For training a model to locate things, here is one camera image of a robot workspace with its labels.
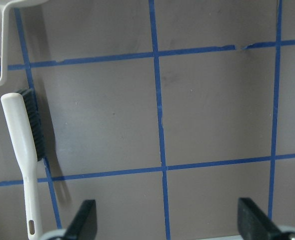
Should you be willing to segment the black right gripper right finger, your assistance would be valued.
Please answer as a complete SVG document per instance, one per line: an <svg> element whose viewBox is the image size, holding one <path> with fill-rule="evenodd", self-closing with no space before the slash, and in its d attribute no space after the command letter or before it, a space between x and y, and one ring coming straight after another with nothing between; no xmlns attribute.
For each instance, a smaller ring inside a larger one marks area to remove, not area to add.
<svg viewBox="0 0 295 240"><path fill-rule="evenodd" d="M238 199L237 230L244 240L295 240L295 230L281 230L249 197Z"/></svg>

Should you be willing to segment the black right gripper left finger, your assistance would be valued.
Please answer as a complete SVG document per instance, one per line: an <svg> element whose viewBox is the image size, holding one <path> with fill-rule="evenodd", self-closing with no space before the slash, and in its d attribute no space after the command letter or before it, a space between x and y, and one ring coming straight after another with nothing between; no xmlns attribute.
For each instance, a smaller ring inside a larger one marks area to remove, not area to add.
<svg viewBox="0 0 295 240"><path fill-rule="evenodd" d="M67 229L48 231L42 240L94 240L98 232L95 199L84 200Z"/></svg>

